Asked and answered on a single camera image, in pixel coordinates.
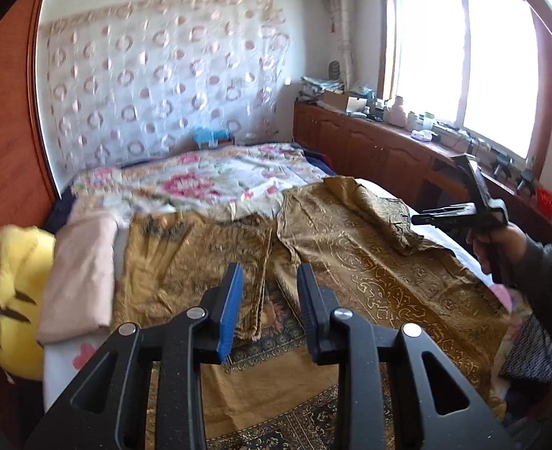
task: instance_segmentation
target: person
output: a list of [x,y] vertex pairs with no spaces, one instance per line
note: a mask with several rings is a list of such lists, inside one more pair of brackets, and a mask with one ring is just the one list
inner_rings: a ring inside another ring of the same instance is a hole
[[[526,296],[536,318],[552,340],[552,244],[536,243],[513,223],[484,232],[470,231],[467,241],[486,274],[491,273],[487,246],[496,245],[511,267],[511,287]],[[552,418],[528,446],[528,450],[535,449],[552,449]]]

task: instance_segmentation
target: yellow plush toy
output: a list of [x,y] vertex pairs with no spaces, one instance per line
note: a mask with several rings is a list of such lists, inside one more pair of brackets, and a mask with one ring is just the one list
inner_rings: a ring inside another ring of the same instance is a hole
[[0,365],[17,377],[43,378],[36,333],[55,237],[35,226],[0,229]]

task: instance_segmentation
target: white mattress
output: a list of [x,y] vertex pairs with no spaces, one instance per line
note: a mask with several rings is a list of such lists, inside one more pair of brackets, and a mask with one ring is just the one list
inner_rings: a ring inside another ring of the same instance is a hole
[[[394,198],[391,193],[382,189],[380,186],[364,180],[358,179],[358,183],[367,187],[375,195],[383,198]],[[412,215],[417,212],[410,208]],[[412,225],[411,228],[424,237],[451,249],[457,259],[473,272],[482,282],[491,287],[492,278],[490,275],[485,275],[478,264],[477,260],[472,257],[466,250],[463,249],[456,241],[448,235],[431,225]],[[115,270],[116,277],[119,278],[122,272],[122,261],[124,257],[124,247],[127,240],[127,230],[119,231],[116,236],[114,252],[116,257]],[[89,335],[78,336],[66,341],[49,344],[44,348],[44,376],[43,376],[43,392],[45,410],[48,410],[53,402],[58,398],[59,394],[67,387],[70,381],[78,373],[83,363],[99,348],[106,340],[109,332],[102,331]]]

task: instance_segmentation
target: silver bolt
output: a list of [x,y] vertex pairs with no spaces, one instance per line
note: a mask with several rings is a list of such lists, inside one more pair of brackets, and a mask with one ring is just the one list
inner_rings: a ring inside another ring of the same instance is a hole
[[187,316],[193,320],[199,320],[199,318],[203,318],[205,316],[205,310],[203,308],[199,308],[199,306],[195,306],[187,311]]
[[412,338],[422,335],[422,327],[415,323],[406,323],[403,325],[403,333]]
[[337,308],[334,310],[334,316],[339,320],[348,320],[353,316],[353,312],[348,308]]
[[118,333],[123,336],[129,336],[136,332],[136,325],[134,323],[122,323],[118,328]]

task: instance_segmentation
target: window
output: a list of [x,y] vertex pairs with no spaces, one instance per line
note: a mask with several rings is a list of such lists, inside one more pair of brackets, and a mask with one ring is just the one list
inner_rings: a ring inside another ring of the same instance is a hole
[[403,96],[405,110],[434,113],[525,159],[539,91],[529,5],[396,0],[395,14],[392,94]]

